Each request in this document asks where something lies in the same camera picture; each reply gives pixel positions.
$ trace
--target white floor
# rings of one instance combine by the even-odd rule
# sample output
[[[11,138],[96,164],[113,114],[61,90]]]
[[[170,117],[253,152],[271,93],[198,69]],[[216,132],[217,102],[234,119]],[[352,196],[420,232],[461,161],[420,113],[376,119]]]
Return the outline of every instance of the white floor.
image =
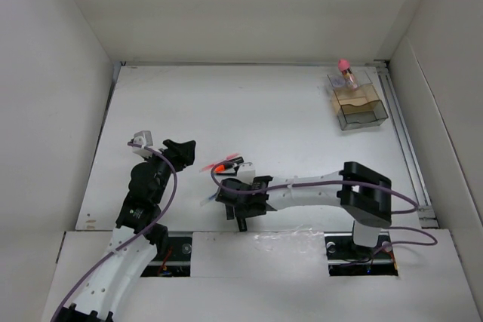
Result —
[[[366,71],[383,97],[375,68],[354,70]],[[222,204],[200,207],[217,188],[208,172],[199,170],[234,152],[254,162],[257,175],[283,177],[323,175],[341,170],[344,161],[357,161],[413,198],[390,119],[380,127],[341,131],[325,91],[327,74],[338,72],[328,66],[123,67],[76,228],[112,230],[131,169],[141,162],[126,146],[139,130],[151,130],[158,147],[165,139],[197,142],[195,164],[179,174],[175,202],[163,219],[171,231],[237,230],[236,222],[226,220]],[[393,210],[407,208],[393,198]],[[393,222],[419,226],[416,214],[394,216]],[[332,207],[293,207],[249,219],[248,228],[349,231],[352,217]]]

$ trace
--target clear plastic box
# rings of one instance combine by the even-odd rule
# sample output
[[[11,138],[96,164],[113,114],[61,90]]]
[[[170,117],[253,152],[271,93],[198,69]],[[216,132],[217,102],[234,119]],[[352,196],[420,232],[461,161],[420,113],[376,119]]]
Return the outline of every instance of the clear plastic box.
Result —
[[[365,72],[355,72],[359,87],[344,87],[342,75],[328,75],[333,88],[331,103],[342,130],[381,125],[387,118],[383,101]]]

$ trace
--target robotic arm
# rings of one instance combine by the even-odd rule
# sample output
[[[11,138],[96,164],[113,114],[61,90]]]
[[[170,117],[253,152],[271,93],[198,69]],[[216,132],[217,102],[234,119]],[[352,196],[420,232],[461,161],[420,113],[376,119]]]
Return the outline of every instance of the robotic arm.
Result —
[[[391,196],[389,194],[362,186],[355,190],[349,185],[312,185],[321,181],[346,180],[391,188],[390,179],[356,162],[346,162],[340,172],[293,179],[273,176],[253,178],[253,169],[243,168],[243,165],[237,167],[237,178],[224,179],[221,182],[222,186],[240,192],[271,189],[250,195],[249,193],[237,194],[225,188],[219,188],[215,200],[225,204],[226,218],[228,220],[236,219],[240,232],[247,230],[246,218],[265,215],[267,212],[287,207],[309,205],[342,207],[355,220],[352,230],[354,243],[364,247],[376,246],[380,230],[391,226]],[[288,187],[276,188],[276,186],[286,186],[287,184]],[[305,186],[293,187],[293,184],[305,184]]]
[[[151,146],[149,131],[136,133],[131,140],[139,146]],[[165,140],[166,149],[160,150],[176,172],[195,161],[195,141],[175,143]],[[129,193],[115,221],[109,246],[104,256],[114,255],[95,270],[84,283],[84,289],[69,308],[63,308],[56,322],[112,322],[138,278],[157,254],[165,254],[168,248],[168,228],[155,224],[145,235],[116,250],[135,234],[155,221],[161,210],[159,202],[172,174],[165,161],[145,149],[133,150],[144,158],[131,171]]]

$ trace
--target orange object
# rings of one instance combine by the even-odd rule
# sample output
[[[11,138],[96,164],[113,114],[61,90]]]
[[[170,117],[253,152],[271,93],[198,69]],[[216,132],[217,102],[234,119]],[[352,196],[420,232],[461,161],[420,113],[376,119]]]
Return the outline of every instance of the orange object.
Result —
[[[220,165],[219,167],[217,167],[216,169],[214,169],[214,172],[215,173],[222,173],[224,170],[226,170],[225,165]]]
[[[398,263],[395,262],[394,252],[390,251],[389,255],[391,256],[391,259],[394,262],[394,269],[397,271],[398,270]]]

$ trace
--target vial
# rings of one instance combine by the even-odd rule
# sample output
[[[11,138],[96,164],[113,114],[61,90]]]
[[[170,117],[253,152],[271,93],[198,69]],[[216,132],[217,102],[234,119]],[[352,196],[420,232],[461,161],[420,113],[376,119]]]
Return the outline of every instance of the vial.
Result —
[[[346,87],[350,90],[356,90],[359,85],[357,83],[357,79],[352,73],[350,69],[350,63],[348,60],[339,60],[339,70],[342,73],[342,76],[346,80]]]

